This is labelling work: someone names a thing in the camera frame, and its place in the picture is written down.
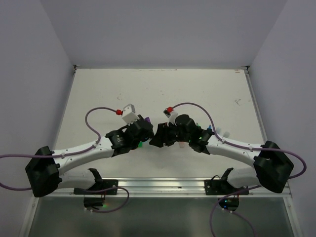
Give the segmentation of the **green translucent pen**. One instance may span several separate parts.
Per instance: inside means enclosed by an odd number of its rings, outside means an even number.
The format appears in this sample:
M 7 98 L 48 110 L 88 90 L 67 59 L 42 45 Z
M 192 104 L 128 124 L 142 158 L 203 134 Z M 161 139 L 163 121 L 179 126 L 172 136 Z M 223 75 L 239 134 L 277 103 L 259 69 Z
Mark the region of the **green translucent pen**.
M 230 133 L 229 133 L 229 132 L 225 132 L 225 133 L 223 134 L 223 136 L 224 136 L 224 137 L 226 137 L 226 138 L 228 138 L 228 137 L 229 137 L 229 135 L 230 135 Z

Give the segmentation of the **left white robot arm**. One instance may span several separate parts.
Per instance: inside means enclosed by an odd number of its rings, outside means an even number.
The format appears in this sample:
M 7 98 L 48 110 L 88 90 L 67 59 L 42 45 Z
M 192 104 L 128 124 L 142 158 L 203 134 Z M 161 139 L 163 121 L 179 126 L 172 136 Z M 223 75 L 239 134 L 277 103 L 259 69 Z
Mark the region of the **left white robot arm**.
M 68 171 L 98 159 L 126 154 L 153 136 L 153 125 L 139 115 L 132 124 L 113 130 L 95 142 L 54 151 L 49 146 L 42 147 L 25 167 L 33 195 L 40 198 L 58 188 L 66 188 L 68 180 L 64 175 Z

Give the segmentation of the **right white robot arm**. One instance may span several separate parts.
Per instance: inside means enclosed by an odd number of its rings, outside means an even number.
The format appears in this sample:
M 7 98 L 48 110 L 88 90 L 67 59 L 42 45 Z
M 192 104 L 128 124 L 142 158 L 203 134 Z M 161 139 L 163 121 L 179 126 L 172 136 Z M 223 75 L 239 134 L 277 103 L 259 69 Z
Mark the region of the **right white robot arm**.
M 162 148 L 176 142 L 188 143 L 198 153 L 218 155 L 242 162 L 245 168 L 228 168 L 214 187 L 231 194 L 246 186 L 262 186 L 282 193 L 294 168 L 290 159 L 273 142 L 246 144 L 216 137 L 212 129 L 202 129 L 188 115 L 177 116 L 174 123 L 160 123 L 150 145 Z

